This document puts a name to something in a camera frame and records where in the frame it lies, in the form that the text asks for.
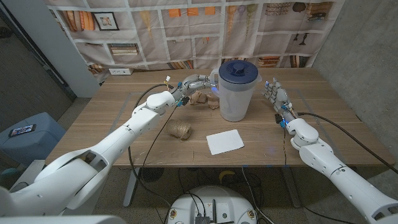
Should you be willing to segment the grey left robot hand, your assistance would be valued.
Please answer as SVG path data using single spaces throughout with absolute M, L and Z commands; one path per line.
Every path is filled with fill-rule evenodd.
M 210 75 L 194 74 L 184 79 L 182 84 L 178 86 L 178 90 L 183 98 L 194 94 L 197 90 L 216 87 L 217 84 L 218 80 Z

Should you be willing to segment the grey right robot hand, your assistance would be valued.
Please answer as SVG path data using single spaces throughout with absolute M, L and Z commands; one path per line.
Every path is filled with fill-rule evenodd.
M 280 82 L 273 78 L 273 82 L 266 81 L 265 93 L 263 94 L 267 100 L 269 100 L 276 111 L 277 123 L 285 122 L 289 123 L 294 119 L 297 119 L 297 113 L 294 111 L 291 100 Z

